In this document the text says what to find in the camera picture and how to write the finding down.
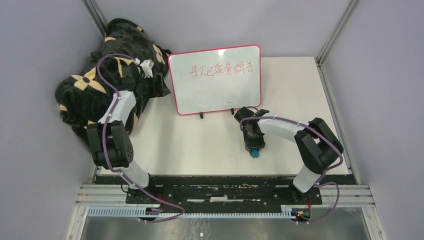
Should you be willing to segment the blue whiteboard eraser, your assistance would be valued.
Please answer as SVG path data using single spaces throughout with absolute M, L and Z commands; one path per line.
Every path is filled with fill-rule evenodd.
M 259 151 L 256 148 L 252 148 L 250 150 L 250 155 L 252 158 L 258 158 L 259 157 Z

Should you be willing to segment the red framed whiteboard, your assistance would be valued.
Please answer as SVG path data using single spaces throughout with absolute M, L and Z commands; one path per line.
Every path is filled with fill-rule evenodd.
M 181 116 L 262 103 L 261 48 L 257 44 L 173 53 L 168 65 Z

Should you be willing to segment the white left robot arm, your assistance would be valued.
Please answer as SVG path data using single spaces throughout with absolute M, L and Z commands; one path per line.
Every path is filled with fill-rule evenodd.
M 120 175 L 131 189 L 139 189 L 138 197 L 149 204 L 156 200 L 158 191 L 149 185 L 150 175 L 134 161 L 126 123 L 136 115 L 137 90 L 148 100 L 167 96 L 170 90 L 161 72 L 153 74 L 151 69 L 137 70 L 135 66 L 123 71 L 121 83 L 125 88 L 113 94 L 105 114 L 87 128 L 89 147 L 96 166 Z

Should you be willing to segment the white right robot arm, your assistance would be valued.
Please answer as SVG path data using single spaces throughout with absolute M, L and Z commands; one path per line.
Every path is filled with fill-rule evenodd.
M 265 135 L 273 135 L 296 144 L 303 167 L 289 189 L 289 198 L 301 204 L 309 198 L 309 190 L 325 174 L 344 161 L 344 148 L 327 123 L 316 117 L 306 123 L 272 114 L 269 110 L 242 107 L 234 114 L 243 133 L 245 149 L 257 158 L 266 143 Z

